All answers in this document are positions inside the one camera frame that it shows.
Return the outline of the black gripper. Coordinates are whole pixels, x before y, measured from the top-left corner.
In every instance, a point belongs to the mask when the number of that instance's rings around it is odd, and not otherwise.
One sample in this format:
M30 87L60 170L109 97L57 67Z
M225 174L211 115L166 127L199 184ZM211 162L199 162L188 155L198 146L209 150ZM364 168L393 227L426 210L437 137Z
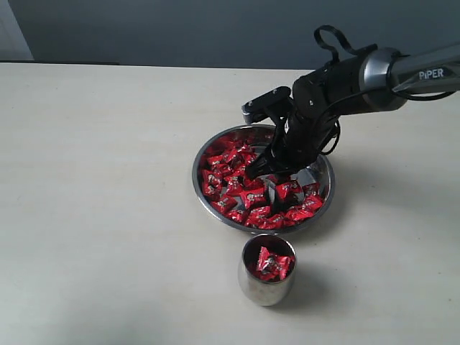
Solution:
M275 183L297 180L295 174L314 163L319 155L331 154L340 138L340 123L291 126L287 133L267 147L245 167L250 180L263 175L275 174Z

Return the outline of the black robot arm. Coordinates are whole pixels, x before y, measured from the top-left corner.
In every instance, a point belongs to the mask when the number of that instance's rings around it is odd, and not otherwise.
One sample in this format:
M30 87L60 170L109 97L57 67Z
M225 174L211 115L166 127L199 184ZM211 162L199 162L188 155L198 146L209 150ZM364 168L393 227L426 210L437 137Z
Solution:
M375 46L358 50L242 106L247 124L275 124L271 143L247 175L296 173L330 154L341 135L341 116L394 111L407 101L435 101L457 91L458 44L418 55Z

